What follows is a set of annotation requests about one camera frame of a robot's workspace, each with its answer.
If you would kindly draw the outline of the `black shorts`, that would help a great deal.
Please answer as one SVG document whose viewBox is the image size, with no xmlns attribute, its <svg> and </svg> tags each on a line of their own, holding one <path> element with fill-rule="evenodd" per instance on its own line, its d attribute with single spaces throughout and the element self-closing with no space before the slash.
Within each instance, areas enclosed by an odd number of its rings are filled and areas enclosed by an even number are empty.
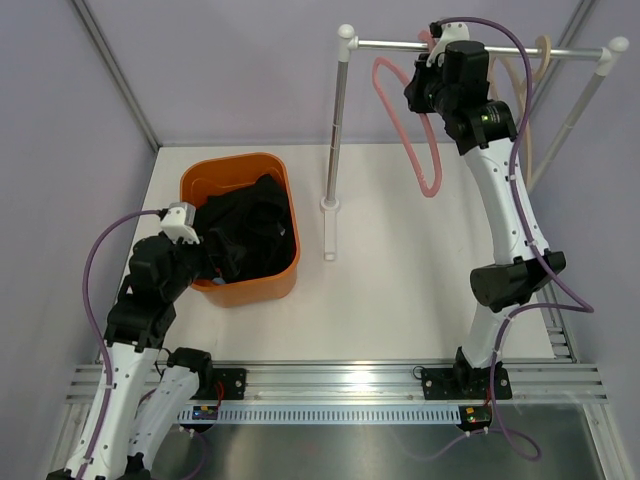
<svg viewBox="0 0 640 480">
<path fill-rule="evenodd" d="M 286 191 L 269 174 L 249 186 L 212 195 L 197 208 L 194 228 L 207 250 L 207 231 L 222 227 L 236 232 L 247 248 L 245 278 L 265 278 L 286 270 L 296 254 L 291 209 Z"/>
</svg>

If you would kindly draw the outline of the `beige wooden hanger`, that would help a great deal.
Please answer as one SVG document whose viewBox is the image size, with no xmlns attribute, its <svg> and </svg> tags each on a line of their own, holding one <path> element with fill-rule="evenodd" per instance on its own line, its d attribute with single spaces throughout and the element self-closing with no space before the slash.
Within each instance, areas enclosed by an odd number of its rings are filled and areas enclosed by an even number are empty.
<svg viewBox="0 0 640 480">
<path fill-rule="evenodd" d="M 546 75 L 551 61 L 552 41 L 549 35 L 540 35 L 536 38 L 535 45 L 542 51 L 542 59 L 533 72 L 532 85 L 538 84 Z M 495 63 L 499 61 L 510 80 L 515 99 L 517 101 L 518 112 L 524 114 L 525 103 L 527 99 L 526 77 L 520 77 L 511 60 L 502 56 L 490 56 L 489 70 L 487 79 L 490 83 L 490 98 L 500 100 L 500 96 L 495 84 Z M 529 186 L 533 177 L 533 140 L 530 124 L 527 123 L 524 129 L 524 138 L 522 141 L 524 147 L 524 159 L 526 160 L 524 168 L 524 183 Z"/>
</svg>

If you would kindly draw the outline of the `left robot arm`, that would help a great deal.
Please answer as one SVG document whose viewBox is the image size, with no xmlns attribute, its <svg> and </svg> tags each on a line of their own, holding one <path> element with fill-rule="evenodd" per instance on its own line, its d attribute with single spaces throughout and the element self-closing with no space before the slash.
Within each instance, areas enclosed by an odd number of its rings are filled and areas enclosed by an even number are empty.
<svg viewBox="0 0 640 480">
<path fill-rule="evenodd" d="M 158 450 L 191 399 L 241 400 L 246 372 L 217 368 L 210 353 L 178 347 L 161 381 L 144 396 L 146 378 L 176 318 L 175 302 L 214 268 L 195 230 L 165 227 L 138 241 L 116 303 L 99 334 L 104 369 L 77 447 L 51 479 L 148 479 Z"/>
</svg>

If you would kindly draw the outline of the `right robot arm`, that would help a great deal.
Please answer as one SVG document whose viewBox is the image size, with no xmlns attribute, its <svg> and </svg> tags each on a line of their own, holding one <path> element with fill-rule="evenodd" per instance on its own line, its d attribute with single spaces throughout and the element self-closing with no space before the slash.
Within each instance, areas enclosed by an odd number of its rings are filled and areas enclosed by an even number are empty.
<svg viewBox="0 0 640 480">
<path fill-rule="evenodd" d="M 414 113 L 439 114 L 478 186 L 493 242 L 492 264 L 470 273 L 477 301 L 470 332 L 447 368 L 420 372 L 428 400 L 511 398 L 501 344 L 513 313 L 566 266 L 550 250 L 526 196 L 513 145 L 516 126 L 506 103 L 489 97 L 490 56 L 478 41 L 454 40 L 422 54 L 404 95 Z"/>
</svg>

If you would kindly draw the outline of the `pink plastic hanger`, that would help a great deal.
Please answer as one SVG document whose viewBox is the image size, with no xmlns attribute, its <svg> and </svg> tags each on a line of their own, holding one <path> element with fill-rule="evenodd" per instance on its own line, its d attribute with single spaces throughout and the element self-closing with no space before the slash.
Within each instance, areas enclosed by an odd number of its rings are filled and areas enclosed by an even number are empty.
<svg viewBox="0 0 640 480">
<path fill-rule="evenodd" d="M 436 140 L 436 135 L 431 124 L 429 117 L 426 114 L 420 114 L 419 119 L 422 124 L 427 145 L 430 151 L 430 158 L 432 162 L 432 170 L 433 170 L 433 181 L 429 184 L 424 175 L 421 163 L 419 158 L 413 148 L 409 135 L 404 128 L 397 112 L 395 111 L 391 100 L 386 94 L 385 90 L 382 87 L 382 84 L 379 80 L 379 69 L 381 67 L 389 70 L 397 80 L 402 84 L 403 87 L 409 85 L 410 80 L 408 75 L 396 64 L 394 64 L 390 59 L 382 56 L 378 56 L 374 59 L 371 71 L 371 80 L 373 88 L 378 95 L 396 133 L 399 136 L 401 144 L 408 156 L 408 159 L 411 163 L 414 175 L 418 182 L 421 194 L 425 198 L 434 198 L 440 191 L 443 179 L 443 170 L 442 170 L 442 162 L 440 151 L 438 148 L 438 142 Z"/>
</svg>

